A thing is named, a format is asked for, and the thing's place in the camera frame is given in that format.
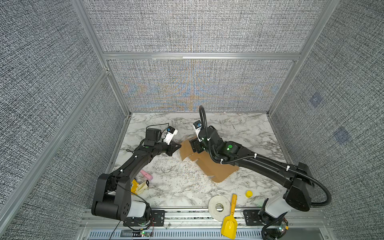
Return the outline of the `brown cardboard box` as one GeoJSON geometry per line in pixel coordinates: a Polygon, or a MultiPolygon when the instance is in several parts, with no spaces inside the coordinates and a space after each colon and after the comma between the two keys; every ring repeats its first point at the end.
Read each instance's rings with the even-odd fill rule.
{"type": "Polygon", "coordinates": [[[211,178],[215,183],[221,183],[227,179],[231,174],[239,170],[239,167],[232,165],[221,165],[215,163],[209,156],[209,153],[193,152],[192,146],[189,140],[185,140],[181,143],[180,155],[182,160],[189,158],[195,162],[200,169],[211,178]]]}

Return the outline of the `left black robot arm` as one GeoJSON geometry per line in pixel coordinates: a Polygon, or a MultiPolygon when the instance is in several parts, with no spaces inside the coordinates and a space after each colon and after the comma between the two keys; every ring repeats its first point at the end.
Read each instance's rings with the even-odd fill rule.
{"type": "Polygon", "coordinates": [[[154,157],[172,156],[182,145],[173,140],[163,140],[162,130],[149,128],[146,137],[134,149],[133,155],[117,170],[102,174],[97,180],[92,204],[92,215],[123,221],[126,218],[149,219],[149,204],[133,201],[131,184],[137,174],[154,157]]]}

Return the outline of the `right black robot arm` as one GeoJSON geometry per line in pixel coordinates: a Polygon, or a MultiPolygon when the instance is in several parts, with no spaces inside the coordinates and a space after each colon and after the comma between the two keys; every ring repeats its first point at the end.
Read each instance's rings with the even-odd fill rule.
{"type": "Polygon", "coordinates": [[[236,142],[225,142],[214,127],[203,127],[200,121],[195,122],[193,127],[197,135],[191,140],[194,152],[205,151],[216,164],[252,170],[287,189],[286,192],[265,200],[259,211],[259,216],[264,222],[270,223],[291,210],[302,212],[310,210],[312,204],[310,194],[314,190],[314,184],[309,177],[301,176],[308,173],[307,166],[280,163],[236,142]]]}

